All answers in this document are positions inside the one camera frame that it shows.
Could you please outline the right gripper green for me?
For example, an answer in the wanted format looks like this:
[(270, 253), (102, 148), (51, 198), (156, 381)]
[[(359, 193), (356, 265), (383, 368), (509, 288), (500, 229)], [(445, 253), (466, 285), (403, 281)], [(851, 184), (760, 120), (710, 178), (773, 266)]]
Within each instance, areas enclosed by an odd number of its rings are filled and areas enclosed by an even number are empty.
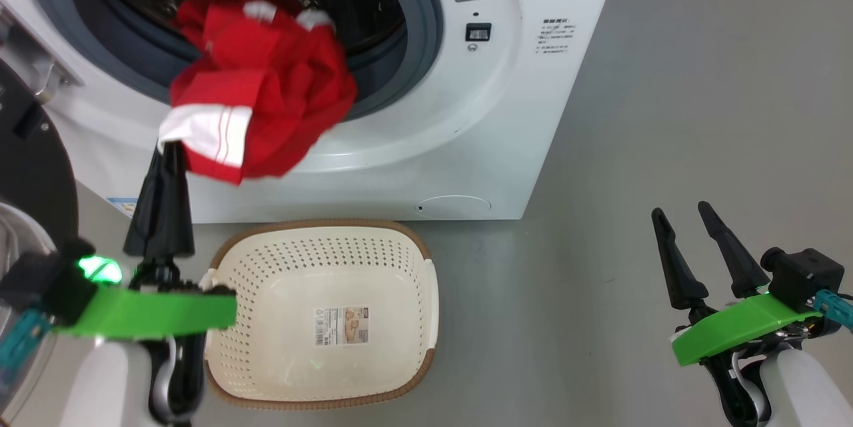
[[(674, 357), (680, 366), (696, 364), (791, 324), (822, 318), (822, 314), (812, 308), (796, 312), (771, 293), (759, 294), (759, 288), (770, 284), (770, 278), (710, 203), (700, 201), (697, 207), (708, 236), (721, 251), (732, 279), (733, 295), (745, 299), (670, 337)], [(663, 209), (653, 209), (651, 219), (671, 308), (703, 308), (706, 306), (704, 299), (709, 296), (706, 285), (694, 277), (680, 253), (676, 233)]]

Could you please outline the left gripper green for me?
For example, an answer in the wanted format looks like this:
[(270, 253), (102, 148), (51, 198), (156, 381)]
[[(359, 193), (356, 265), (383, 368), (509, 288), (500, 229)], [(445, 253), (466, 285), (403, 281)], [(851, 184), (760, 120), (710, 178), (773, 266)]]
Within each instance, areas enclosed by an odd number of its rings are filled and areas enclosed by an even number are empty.
[[(167, 176), (167, 242), (161, 214)], [(137, 206), (126, 233), (124, 253), (146, 259), (189, 258), (195, 254), (187, 162), (183, 144), (171, 141), (153, 151)], [(115, 260), (80, 260), (77, 266), (97, 290), (79, 320), (56, 332), (106, 339), (165, 339), (224, 330), (237, 321), (237, 293), (217, 286), (208, 291), (139, 291), (122, 287)]]

